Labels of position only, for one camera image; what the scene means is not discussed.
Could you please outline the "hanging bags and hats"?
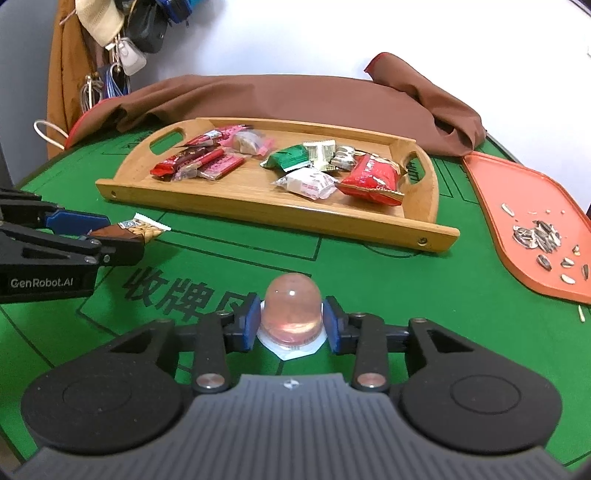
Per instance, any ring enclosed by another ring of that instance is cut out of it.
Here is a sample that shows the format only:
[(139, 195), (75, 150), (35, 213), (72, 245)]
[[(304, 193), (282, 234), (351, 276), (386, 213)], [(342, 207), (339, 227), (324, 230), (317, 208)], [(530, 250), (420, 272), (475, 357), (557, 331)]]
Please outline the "hanging bags and hats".
[(188, 20), (197, 2), (187, 0), (77, 1), (74, 14), (108, 61), (88, 74), (79, 101), (87, 112), (100, 101), (131, 92), (130, 78), (147, 64), (147, 56), (163, 45), (170, 24)]

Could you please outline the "orange plastic tray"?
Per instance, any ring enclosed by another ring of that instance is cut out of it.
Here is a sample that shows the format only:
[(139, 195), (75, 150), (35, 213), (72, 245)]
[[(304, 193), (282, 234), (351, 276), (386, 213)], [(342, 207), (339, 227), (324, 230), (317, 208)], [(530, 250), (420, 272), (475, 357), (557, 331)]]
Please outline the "orange plastic tray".
[(497, 253), (515, 278), (545, 296), (590, 303), (590, 219), (548, 176), (473, 152), (464, 168)]

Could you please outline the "pink jelly cup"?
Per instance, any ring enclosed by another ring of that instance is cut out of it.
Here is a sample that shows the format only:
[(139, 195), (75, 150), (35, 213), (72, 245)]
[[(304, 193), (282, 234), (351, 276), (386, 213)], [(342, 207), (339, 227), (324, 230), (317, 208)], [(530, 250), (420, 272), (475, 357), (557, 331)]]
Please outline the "pink jelly cup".
[(310, 277), (276, 277), (260, 302), (260, 343), (281, 361), (314, 355), (327, 341), (322, 323), (322, 295)]

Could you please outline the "gold nut packet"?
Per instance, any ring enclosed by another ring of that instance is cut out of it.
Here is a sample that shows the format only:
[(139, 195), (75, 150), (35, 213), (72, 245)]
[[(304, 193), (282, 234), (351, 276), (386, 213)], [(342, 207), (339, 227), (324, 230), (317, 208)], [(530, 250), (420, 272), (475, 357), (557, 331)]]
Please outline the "gold nut packet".
[(308, 152), (311, 167), (322, 172), (352, 171), (358, 158), (363, 156), (362, 151), (338, 144), (335, 140), (304, 142), (303, 146)]

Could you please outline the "pile of sunflower seeds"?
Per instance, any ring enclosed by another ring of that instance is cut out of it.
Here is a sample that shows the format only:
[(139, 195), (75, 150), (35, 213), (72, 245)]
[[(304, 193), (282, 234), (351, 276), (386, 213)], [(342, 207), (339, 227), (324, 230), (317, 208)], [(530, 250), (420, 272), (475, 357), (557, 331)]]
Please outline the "pile of sunflower seeds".
[(569, 208), (520, 212), (503, 203), (493, 209), (491, 233), (505, 267), (542, 295), (585, 299), (590, 295), (590, 226)]

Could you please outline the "green snack packet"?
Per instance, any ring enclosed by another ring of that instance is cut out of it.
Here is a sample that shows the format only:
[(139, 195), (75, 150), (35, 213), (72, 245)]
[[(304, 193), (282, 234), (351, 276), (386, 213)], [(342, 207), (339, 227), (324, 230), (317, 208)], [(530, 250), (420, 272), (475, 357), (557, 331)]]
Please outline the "green snack packet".
[(308, 149), (303, 144), (293, 145), (283, 150), (273, 152), (260, 163), (260, 166), (266, 169), (280, 169), (283, 173), (310, 167), (311, 160), (308, 155)]

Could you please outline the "orange brown coat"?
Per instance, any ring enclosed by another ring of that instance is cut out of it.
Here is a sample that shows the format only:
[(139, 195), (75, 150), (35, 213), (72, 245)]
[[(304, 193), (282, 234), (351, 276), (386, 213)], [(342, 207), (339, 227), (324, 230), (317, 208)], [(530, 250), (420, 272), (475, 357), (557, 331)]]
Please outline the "orange brown coat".
[(96, 68), (95, 42), (74, 13), (74, 1), (58, 1), (48, 68), (46, 120), (66, 134), (82, 116), (79, 93)]

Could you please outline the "red biscuit packet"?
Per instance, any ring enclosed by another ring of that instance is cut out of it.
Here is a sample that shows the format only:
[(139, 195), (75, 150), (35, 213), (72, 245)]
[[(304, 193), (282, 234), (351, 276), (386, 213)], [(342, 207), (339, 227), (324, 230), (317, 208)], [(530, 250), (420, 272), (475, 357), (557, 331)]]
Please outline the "red biscuit packet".
[(244, 162), (245, 157), (242, 155), (228, 153), (222, 148), (217, 148), (179, 167), (172, 180), (181, 181), (202, 178), (216, 181), (242, 166)]

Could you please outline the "red brown chocolate bar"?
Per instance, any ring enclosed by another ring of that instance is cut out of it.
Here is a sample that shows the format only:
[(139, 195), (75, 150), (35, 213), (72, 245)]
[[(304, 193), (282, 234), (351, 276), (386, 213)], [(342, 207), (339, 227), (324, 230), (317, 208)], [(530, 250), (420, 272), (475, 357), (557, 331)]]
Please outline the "red brown chocolate bar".
[(156, 179), (170, 179), (180, 167), (189, 163), (192, 160), (198, 159), (201, 156), (211, 151), (209, 147), (187, 147), (163, 161), (158, 162), (151, 170), (150, 175)]

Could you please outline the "pink pastry packet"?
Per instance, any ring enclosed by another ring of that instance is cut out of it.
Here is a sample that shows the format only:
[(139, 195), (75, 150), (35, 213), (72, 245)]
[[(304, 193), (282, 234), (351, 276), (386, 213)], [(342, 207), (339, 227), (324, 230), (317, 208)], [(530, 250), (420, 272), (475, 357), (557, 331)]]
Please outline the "pink pastry packet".
[(240, 154), (263, 157), (273, 149), (273, 140), (258, 131), (242, 130), (232, 136), (231, 149)]

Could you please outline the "long red snack stick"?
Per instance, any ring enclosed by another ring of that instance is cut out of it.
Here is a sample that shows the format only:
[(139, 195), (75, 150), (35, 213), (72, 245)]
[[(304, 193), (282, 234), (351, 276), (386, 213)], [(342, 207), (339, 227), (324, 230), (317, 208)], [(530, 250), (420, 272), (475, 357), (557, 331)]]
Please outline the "long red snack stick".
[(192, 146), (228, 146), (230, 139), (238, 132), (252, 129), (251, 125), (238, 124), (217, 127), (204, 134), (198, 135), (183, 144), (183, 147)]

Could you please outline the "brown cloth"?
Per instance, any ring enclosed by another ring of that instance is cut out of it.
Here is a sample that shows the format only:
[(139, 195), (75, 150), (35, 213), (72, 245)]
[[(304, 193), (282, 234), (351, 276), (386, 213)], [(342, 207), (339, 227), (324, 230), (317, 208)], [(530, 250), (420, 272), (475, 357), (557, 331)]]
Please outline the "brown cloth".
[(72, 147), (101, 130), (197, 117), (313, 122), (411, 138), (429, 154), (461, 157), (482, 145), (481, 116), (400, 57), (383, 52), (369, 79), (315, 75), (183, 75), (106, 99), (69, 131)]

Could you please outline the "brown cake snack packet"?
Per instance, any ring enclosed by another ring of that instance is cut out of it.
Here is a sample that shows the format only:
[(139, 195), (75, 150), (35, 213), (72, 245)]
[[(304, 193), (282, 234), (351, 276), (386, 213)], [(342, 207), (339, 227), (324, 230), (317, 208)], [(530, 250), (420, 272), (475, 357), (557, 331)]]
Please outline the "brown cake snack packet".
[(91, 231), (94, 238), (141, 239), (147, 244), (171, 228), (145, 215), (136, 213), (132, 219)]

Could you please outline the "red peanut bag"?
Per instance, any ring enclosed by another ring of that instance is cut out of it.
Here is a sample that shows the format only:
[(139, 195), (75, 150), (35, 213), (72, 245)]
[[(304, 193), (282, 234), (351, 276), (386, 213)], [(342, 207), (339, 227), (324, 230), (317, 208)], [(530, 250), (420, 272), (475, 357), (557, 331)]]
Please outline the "red peanut bag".
[(372, 154), (356, 156), (356, 166), (335, 185), (345, 195), (369, 202), (401, 206), (405, 194), (399, 183), (406, 169), (399, 163)]

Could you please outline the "white snack packet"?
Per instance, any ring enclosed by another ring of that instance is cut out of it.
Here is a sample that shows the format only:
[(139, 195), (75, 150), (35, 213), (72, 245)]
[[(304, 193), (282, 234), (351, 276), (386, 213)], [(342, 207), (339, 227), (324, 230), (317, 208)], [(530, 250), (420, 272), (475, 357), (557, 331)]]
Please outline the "white snack packet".
[(311, 200), (328, 199), (335, 193), (337, 180), (328, 174), (305, 167), (287, 173), (273, 182), (273, 186)]

